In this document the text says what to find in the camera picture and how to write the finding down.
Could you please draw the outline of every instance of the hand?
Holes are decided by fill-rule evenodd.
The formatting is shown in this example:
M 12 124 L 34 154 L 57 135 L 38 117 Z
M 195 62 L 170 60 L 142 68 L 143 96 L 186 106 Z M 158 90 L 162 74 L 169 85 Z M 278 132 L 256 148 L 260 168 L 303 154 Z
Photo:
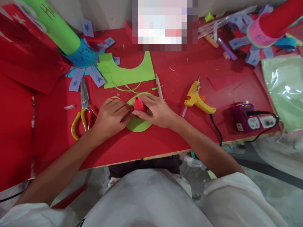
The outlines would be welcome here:
M 141 119 L 162 128 L 170 129 L 173 129 L 176 123 L 180 120 L 180 116 L 169 108 L 164 99 L 150 94 L 142 94 L 138 98 L 152 112 L 152 115 L 149 115 L 143 111 L 133 111 L 133 114 L 137 115 Z
M 114 136 L 130 122 L 133 110 L 133 106 L 123 101 L 107 99 L 99 110 L 92 135 L 101 143 Z

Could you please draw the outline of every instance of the purple marker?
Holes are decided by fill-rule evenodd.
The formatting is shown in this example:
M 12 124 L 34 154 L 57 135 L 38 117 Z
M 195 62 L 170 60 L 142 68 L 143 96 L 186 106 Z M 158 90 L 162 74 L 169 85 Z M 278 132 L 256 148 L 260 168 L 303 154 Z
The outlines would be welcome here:
M 218 43 L 221 45 L 221 47 L 228 53 L 228 55 L 230 56 L 230 58 L 232 60 L 237 60 L 237 56 L 232 52 L 231 49 L 228 48 L 228 46 L 222 41 L 222 39 L 218 38 Z

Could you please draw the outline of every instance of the yellow glue gun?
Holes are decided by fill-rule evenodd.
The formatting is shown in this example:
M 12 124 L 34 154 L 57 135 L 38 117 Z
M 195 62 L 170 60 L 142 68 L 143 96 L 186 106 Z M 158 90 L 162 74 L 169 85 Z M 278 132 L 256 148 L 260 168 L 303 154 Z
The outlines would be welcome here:
M 206 105 L 199 96 L 199 90 L 201 87 L 199 79 L 200 78 L 198 78 L 198 80 L 192 84 L 192 86 L 187 94 L 187 98 L 189 100 L 185 100 L 184 104 L 189 107 L 196 105 L 198 108 L 200 108 L 205 113 L 214 114 L 216 112 L 216 109 Z

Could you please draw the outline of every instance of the pink paper band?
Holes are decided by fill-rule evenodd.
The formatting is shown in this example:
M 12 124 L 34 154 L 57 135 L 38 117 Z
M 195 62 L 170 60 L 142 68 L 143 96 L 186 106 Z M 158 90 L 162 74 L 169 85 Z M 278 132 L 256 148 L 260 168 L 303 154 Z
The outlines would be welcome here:
M 260 18 L 266 17 L 269 13 L 263 13 L 260 17 L 258 17 L 252 24 L 250 24 L 247 28 L 247 37 L 251 41 L 251 43 L 258 48 L 267 48 L 274 44 L 278 39 L 282 38 L 287 29 L 282 31 L 278 37 L 269 37 L 267 36 L 262 29 L 260 28 Z

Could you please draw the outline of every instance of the yellow scissors handle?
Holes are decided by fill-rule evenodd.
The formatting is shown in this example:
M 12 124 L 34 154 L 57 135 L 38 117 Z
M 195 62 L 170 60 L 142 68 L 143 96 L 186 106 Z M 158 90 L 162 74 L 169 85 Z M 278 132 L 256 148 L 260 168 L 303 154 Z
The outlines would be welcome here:
M 77 125 L 77 122 L 78 122 L 80 117 L 81 117 L 81 120 L 82 120 L 85 131 L 88 130 L 87 129 L 87 123 L 86 123 L 86 120 L 85 120 L 85 112 L 86 112 L 86 109 L 82 109 L 81 112 L 78 112 L 77 116 L 75 117 L 75 119 L 72 123 L 72 136 L 75 140 L 79 140 L 79 137 L 76 134 L 76 125 Z

